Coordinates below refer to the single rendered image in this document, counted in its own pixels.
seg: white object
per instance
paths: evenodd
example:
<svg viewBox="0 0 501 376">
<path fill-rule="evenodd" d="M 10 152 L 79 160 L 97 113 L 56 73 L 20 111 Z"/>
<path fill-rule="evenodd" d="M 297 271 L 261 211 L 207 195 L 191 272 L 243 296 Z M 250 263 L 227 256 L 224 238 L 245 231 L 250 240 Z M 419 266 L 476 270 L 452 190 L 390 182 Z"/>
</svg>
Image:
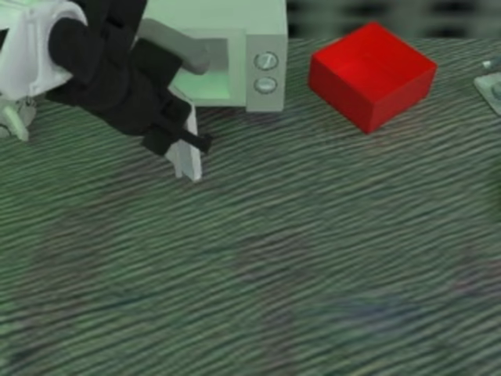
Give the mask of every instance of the white object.
<svg viewBox="0 0 501 376">
<path fill-rule="evenodd" d="M 36 102 L 32 98 L 11 101 L 0 97 L 0 138 L 16 136 L 21 141 L 28 141 L 28 127 L 36 113 Z"/>
<path fill-rule="evenodd" d="M 193 101 L 187 98 L 176 87 L 171 86 L 169 89 L 173 94 L 191 104 L 192 111 L 186 122 L 186 129 L 192 134 L 198 135 L 196 110 Z M 194 182 L 202 179 L 202 158 L 200 151 L 196 147 L 183 140 L 179 140 L 171 146 L 165 157 L 174 165 L 177 178 L 182 178 L 185 175 Z"/>
<path fill-rule="evenodd" d="M 149 0 L 144 18 L 206 42 L 209 71 L 180 70 L 173 81 L 196 107 L 283 110 L 286 0 Z M 159 30 L 156 36 L 168 44 L 168 33 Z"/>
<path fill-rule="evenodd" d="M 477 77 L 474 79 L 474 85 L 494 112 L 501 116 L 501 99 L 498 99 L 501 73 Z"/>
<path fill-rule="evenodd" d="M 71 79 L 49 56 L 50 31 L 63 17 L 87 24 L 81 8 L 67 0 L 0 0 L 0 30 L 8 30 L 0 54 L 0 93 L 5 98 L 34 97 Z"/>
</svg>

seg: dial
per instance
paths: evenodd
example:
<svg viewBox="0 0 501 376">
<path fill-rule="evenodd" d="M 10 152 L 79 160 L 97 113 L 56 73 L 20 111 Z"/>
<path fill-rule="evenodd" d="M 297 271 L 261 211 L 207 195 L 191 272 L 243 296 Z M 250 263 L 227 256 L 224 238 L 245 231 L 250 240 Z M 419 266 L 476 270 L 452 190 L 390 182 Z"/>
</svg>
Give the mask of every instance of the dial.
<svg viewBox="0 0 501 376">
<path fill-rule="evenodd" d="M 264 52 L 256 56 L 254 63 L 258 69 L 270 71 L 279 65 L 279 58 L 273 52 Z"/>
<path fill-rule="evenodd" d="M 263 77 L 254 83 L 255 89 L 261 94 L 270 94 L 276 90 L 277 82 L 271 77 Z"/>
</svg>

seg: microwave window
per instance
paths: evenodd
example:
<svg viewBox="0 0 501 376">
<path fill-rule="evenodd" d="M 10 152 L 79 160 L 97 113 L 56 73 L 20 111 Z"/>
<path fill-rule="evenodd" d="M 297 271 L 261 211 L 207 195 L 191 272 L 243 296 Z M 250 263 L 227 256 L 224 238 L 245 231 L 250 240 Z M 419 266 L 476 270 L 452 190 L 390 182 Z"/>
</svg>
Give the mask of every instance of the microwave window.
<svg viewBox="0 0 501 376">
<path fill-rule="evenodd" d="M 196 75 L 181 69 L 173 85 L 195 100 L 230 100 L 228 41 L 223 38 L 204 39 L 204 41 L 211 56 L 209 71 Z"/>
</svg>

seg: dark background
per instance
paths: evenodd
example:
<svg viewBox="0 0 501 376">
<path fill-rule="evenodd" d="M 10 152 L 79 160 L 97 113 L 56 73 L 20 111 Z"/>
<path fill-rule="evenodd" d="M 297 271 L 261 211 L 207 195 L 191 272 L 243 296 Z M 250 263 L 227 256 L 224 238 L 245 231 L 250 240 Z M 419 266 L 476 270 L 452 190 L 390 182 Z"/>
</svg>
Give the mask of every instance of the dark background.
<svg viewBox="0 0 501 376">
<path fill-rule="evenodd" d="M 377 20 L 405 37 L 501 36 L 500 0 L 289 0 L 292 38 L 337 37 Z"/>
</svg>

